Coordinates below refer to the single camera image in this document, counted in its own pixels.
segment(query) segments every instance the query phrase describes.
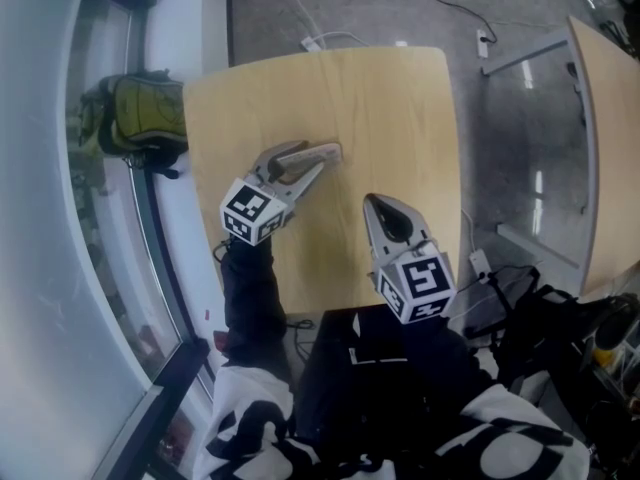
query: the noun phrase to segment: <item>gray floor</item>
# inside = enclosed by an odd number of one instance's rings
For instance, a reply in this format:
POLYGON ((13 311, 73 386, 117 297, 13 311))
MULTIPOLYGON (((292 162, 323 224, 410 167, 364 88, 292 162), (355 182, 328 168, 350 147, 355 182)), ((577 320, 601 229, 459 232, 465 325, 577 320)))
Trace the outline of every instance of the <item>gray floor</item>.
MULTIPOLYGON (((489 20, 498 35, 490 56, 499 55, 562 25, 568 15, 596 26, 603 16, 619 16, 616 0, 449 0, 470 7, 489 20)), ((323 32, 349 31, 372 45, 441 48, 448 60, 460 141, 463 208, 475 220, 476 246, 491 265, 526 265, 537 260, 498 237, 495 226, 509 222, 532 230, 536 175, 542 178, 541 241, 569 257, 586 246, 581 210, 587 201, 586 144, 579 99, 558 50, 530 62, 531 80, 521 66, 491 78, 481 76, 476 29, 483 24, 468 14, 433 0, 302 0, 323 32)), ((294 0, 233 0, 235 62, 290 55, 301 51, 310 35, 294 0)), ((358 47, 348 38, 329 38, 328 48, 358 47)), ((473 280, 467 261, 468 227, 463 222, 458 286, 473 280)), ((547 265, 545 278, 558 287, 565 280, 547 265)), ((522 271, 505 270, 503 285, 522 271)), ((492 293, 477 285, 456 299, 454 314, 474 310, 453 322, 481 325, 500 311, 492 293)))

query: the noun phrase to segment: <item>backpack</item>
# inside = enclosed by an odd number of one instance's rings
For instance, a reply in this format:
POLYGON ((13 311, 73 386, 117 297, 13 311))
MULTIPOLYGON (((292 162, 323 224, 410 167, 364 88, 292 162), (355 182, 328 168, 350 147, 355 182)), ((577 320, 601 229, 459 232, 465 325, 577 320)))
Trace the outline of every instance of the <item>backpack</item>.
POLYGON ((178 178, 170 167, 188 150, 182 86, 167 70, 103 78, 80 100, 81 151, 178 178))

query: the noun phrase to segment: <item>table top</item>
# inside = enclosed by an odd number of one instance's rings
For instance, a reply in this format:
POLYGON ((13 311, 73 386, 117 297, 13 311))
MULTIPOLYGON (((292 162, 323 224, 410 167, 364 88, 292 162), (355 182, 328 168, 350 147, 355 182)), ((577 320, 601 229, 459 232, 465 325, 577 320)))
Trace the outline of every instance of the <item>table top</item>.
POLYGON ((640 260, 640 63, 575 18, 569 31, 595 138, 595 222, 583 286, 589 293, 640 260))
POLYGON ((339 141, 343 163, 323 173, 274 235, 287 313, 383 303, 362 204, 369 192, 422 212, 454 276, 460 168, 451 82, 436 48, 354 48, 238 66, 185 88, 191 159, 209 245, 226 238, 218 207, 264 149, 339 141))

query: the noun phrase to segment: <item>black pants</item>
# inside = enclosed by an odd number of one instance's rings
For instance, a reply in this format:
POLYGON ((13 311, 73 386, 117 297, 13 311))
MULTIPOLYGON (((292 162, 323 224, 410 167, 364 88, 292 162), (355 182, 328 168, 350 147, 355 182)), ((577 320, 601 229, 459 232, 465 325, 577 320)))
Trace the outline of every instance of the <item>black pants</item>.
MULTIPOLYGON (((263 368, 290 382, 272 263, 270 240, 256 247, 233 241, 223 258, 225 354, 229 365, 263 368)), ((438 427, 491 384, 446 319, 401 325, 386 306, 331 311, 296 393, 295 431, 327 454, 436 445, 438 427), (354 356, 366 364, 354 365, 354 356), (406 361, 385 361, 398 358, 406 361)))

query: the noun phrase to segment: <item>person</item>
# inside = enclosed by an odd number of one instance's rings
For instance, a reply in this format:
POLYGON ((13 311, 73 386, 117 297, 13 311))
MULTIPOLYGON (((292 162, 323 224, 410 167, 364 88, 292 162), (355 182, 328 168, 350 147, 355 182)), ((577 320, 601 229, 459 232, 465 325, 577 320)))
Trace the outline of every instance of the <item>person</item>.
POLYGON ((228 362, 194 466, 211 479, 586 479, 589 453, 434 317, 327 312, 296 396, 271 241, 222 259, 228 362))

